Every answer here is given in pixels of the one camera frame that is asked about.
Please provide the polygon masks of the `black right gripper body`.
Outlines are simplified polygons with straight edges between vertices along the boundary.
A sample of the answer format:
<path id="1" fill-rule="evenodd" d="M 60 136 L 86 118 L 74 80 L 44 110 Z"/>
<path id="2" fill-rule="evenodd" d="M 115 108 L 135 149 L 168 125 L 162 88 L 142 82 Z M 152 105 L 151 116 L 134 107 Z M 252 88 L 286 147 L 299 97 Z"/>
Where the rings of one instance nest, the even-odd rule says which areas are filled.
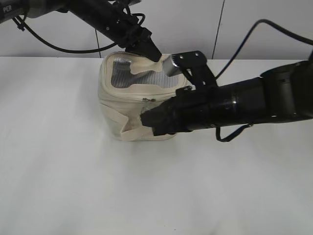
<path id="1" fill-rule="evenodd" d="M 140 115 L 143 126 L 151 127 L 154 136 L 189 133 L 195 130 L 215 128 L 220 134 L 220 126 L 211 118 L 210 101 L 219 87 L 202 87 L 193 90 L 183 87 L 176 95 L 157 107 Z"/>

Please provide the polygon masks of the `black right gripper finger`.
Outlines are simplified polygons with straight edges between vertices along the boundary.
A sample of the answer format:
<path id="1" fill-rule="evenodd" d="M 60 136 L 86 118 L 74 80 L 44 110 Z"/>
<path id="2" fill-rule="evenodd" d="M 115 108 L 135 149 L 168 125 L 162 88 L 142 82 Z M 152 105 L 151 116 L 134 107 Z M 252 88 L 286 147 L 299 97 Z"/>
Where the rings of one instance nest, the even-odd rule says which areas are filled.
<path id="1" fill-rule="evenodd" d="M 158 62 L 162 56 L 162 53 L 152 40 L 138 41 L 126 47 L 126 52 L 143 56 L 153 62 Z"/>

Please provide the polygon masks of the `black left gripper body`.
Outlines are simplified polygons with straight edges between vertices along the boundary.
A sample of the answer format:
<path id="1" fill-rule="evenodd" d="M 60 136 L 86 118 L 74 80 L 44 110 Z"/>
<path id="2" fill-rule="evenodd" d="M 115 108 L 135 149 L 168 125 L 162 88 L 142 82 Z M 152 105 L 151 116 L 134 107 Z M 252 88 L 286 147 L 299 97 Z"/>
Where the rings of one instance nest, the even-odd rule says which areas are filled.
<path id="1" fill-rule="evenodd" d="M 111 44 L 98 48 L 98 51 L 119 46 L 133 53 L 153 52 L 152 33 L 142 26 L 145 14 L 132 14 L 114 7 L 97 7 L 94 17 L 97 31 L 112 40 Z"/>

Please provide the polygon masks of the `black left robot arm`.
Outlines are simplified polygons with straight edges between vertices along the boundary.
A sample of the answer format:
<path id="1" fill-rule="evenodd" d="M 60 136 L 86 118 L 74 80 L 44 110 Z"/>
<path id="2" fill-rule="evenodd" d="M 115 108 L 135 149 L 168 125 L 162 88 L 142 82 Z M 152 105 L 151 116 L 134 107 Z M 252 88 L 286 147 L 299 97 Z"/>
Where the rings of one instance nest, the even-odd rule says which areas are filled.
<path id="1" fill-rule="evenodd" d="M 96 53 L 119 46 L 127 52 L 146 57 L 159 56 L 151 31 L 142 27 L 143 13 L 131 13 L 136 0 L 2 0 L 1 23 L 13 20 L 20 30 L 28 30 L 36 39 L 57 51 L 73 54 Z M 50 12 L 71 12 L 112 40 L 112 44 L 90 50 L 69 50 L 48 43 L 26 25 L 27 18 L 38 18 Z"/>

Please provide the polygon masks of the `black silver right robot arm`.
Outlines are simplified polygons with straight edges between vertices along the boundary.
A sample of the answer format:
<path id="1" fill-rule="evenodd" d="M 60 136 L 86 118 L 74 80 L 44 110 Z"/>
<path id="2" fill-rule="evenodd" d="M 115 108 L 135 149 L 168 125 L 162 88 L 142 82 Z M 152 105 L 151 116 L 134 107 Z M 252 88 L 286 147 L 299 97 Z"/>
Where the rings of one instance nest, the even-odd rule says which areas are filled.
<path id="1" fill-rule="evenodd" d="M 190 82 L 175 95 L 140 115 L 153 135 L 216 130 L 238 125 L 223 138 L 230 141 L 246 128 L 263 123 L 288 123 L 313 117 L 312 59 L 270 69 L 260 76 L 219 86 L 200 51 L 172 54 L 167 59 Z"/>

